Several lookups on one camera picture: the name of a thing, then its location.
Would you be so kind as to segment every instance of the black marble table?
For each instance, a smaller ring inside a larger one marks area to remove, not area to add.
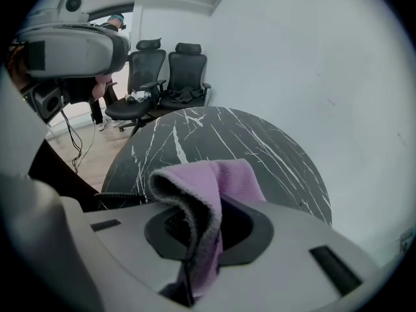
[[[246,159],[267,202],[300,209],[332,224],[325,184],[305,151],[286,133],[252,114],[194,107],[156,119],[131,138],[107,173],[103,192],[150,196],[150,173],[163,166]]]

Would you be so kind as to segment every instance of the chair armrest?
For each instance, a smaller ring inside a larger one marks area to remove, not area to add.
[[[158,81],[148,82],[140,86],[140,90],[150,90],[158,85]]]
[[[105,85],[105,88],[108,88],[109,86],[115,86],[115,85],[117,85],[117,82],[107,83]]]

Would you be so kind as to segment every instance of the white wall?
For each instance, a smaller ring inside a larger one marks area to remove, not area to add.
[[[140,28],[140,39],[149,40],[162,38],[161,49],[166,51],[159,79],[169,81],[168,55],[175,51],[177,43],[201,44],[202,53],[206,53],[206,46],[210,35],[210,17],[191,10],[175,8],[157,8],[144,3]]]
[[[376,255],[414,225],[414,54],[386,6],[223,0],[211,22],[211,104],[267,119],[306,150],[333,227]]]

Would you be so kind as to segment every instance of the white sneaker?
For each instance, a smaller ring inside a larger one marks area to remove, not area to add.
[[[101,132],[102,130],[104,130],[104,128],[105,128],[105,124],[107,123],[107,119],[105,119],[104,117],[103,117],[103,122],[102,123],[99,123],[97,126],[98,126],[98,130]]]
[[[112,125],[113,127],[118,127],[118,126],[120,126],[122,123],[123,123],[123,120],[113,120],[111,125]]]

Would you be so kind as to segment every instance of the gray plastic device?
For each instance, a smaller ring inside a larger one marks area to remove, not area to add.
[[[89,25],[88,14],[81,12],[83,1],[39,0],[16,34],[33,80],[21,92],[45,123],[69,102],[93,101],[94,82],[87,78],[118,72],[127,60],[129,40]],[[85,86],[83,81],[62,82],[74,77],[86,78]]]
[[[44,183],[1,176],[0,185],[1,212],[16,249],[69,303],[92,311],[189,309],[159,294],[177,280],[181,262],[161,257],[145,238],[146,224],[168,206],[83,213],[76,200]],[[244,204],[270,219],[274,236],[268,248],[248,265],[219,268],[191,309],[312,311],[341,304],[348,307],[343,311],[354,310],[382,284],[370,258],[315,217],[271,203]],[[112,221],[116,225],[93,230]],[[311,253],[322,246],[359,279],[354,291],[342,294]]]

